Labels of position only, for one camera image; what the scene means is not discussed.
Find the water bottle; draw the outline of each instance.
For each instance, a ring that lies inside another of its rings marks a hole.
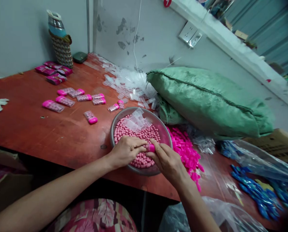
[[[66,35],[66,31],[61,21],[60,14],[51,12],[50,10],[46,11],[48,14],[48,27],[50,31],[56,36],[64,37]]]

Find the corrugated metal wall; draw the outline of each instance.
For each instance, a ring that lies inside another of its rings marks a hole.
[[[235,0],[225,16],[233,31],[246,33],[257,44],[258,55],[288,73],[288,0]]]

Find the pink packaged product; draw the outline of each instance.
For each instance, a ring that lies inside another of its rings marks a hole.
[[[125,103],[122,100],[118,101],[119,109],[123,110],[125,108]]]
[[[91,101],[92,100],[92,97],[90,94],[86,94],[86,95],[80,95],[80,96],[77,96],[77,101],[79,102],[84,102],[84,101]]]
[[[95,117],[95,115],[91,111],[86,111],[84,115],[90,124],[94,124],[98,121],[98,118]]]
[[[52,100],[47,100],[47,101],[43,102],[42,106],[45,108],[48,108],[50,110],[56,111],[58,113],[60,113],[61,111],[64,110],[64,106],[59,105],[58,103],[56,103]]]
[[[57,64],[57,63],[55,63],[53,61],[46,61],[44,63],[44,65],[49,67],[49,68],[51,68],[51,69],[55,69],[55,70],[60,69],[62,67],[62,65]]]
[[[41,65],[41,66],[36,67],[36,68],[34,68],[34,69],[35,69],[38,73],[41,73],[41,74],[43,74],[43,75],[45,75],[45,76],[50,76],[50,75],[53,75],[53,74],[57,73],[56,70],[53,70],[53,69],[51,69],[51,68],[49,68],[49,67],[46,67],[45,65]]]
[[[91,97],[92,99],[99,99],[99,98],[104,98],[104,95],[102,93],[99,93],[99,94],[92,95]]]
[[[110,112],[114,112],[115,110],[118,110],[119,109],[119,105],[117,104],[114,104],[110,107],[107,108]]]
[[[94,105],[101,105],[101,104],[105,104],[106,100],[104,98],[99,98],[99,99],[93,99],[92,103]]]
[[[61,96],[66,96],[69,92],[75,91],[74,88],[65,88],[58,90],[57,93]]]
[[[62,82],[66,82],[67,81],[67,78],[64,77],[64,76],[61,76],[60,74],[56,73],[54,75],[51,75],[51,76],[47,76],[46,77],[47,81],[51,84],[54,84],[54,85],[58,85]]]
[[[78,89],[78,90],[74,90],[74,91],[69,92],[69,95],[73,98],[75,98],[78,95],[83,95],[83,94],[85,94],[85,91],[82,89]]]
[[[66,97],[64,97],[64,96],[59,96],[59,97],[57,97],[57,98],[56,98],[56,102],[59,102],[59,103],[61,103],[61,104],[64,104],[64,105],[66,105],[66,106],[69,106],[69,107],[71,107],[71,106],[73,106],[73,105],[75,104],[75,101],[72,101],[71,99],[66,98]]]
[[[59,72],[63,76],[69,76],[71,73],[73,73],[72,69],[69,69],[65,66],[62,66],[60,69],[57,69],[57,72]]]
[[[145,145],[143,145],[143,147],[146,148],[146,152],[155,152],[156,151],[153,144],[145,144]]]

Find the hand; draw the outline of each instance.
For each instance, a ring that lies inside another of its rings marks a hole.
[[[154,139],[150,139],[150,141],[154,145],[156,153],[148,152],[146,156],[155,161],[160,172],[176,189],[184,180],[190,179],[178,153],[164,143],[158,144]]]
[[[147,144],[145,140],[137,137],[123,136],[107,155],[113,168],[117,169],[126,166],[136,158],[138,153],[146,152],[146,148],[142,147],[144,144]]]

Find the electrical outlet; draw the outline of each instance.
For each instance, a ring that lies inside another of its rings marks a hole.
[[[195,33],[190,39],[188,45],[193,48],[197,44],[197,42],[202,38],[202,36],[203,33],[201,32]]]
[[[182,39],[184,42],[186,42],[187,44],[189,44],[189,41],[191,40],[193,35],[196,33],[196,31],[197,31],[197,28],[188,21],[183,27],[183,29],[181,30],[178,37]]]

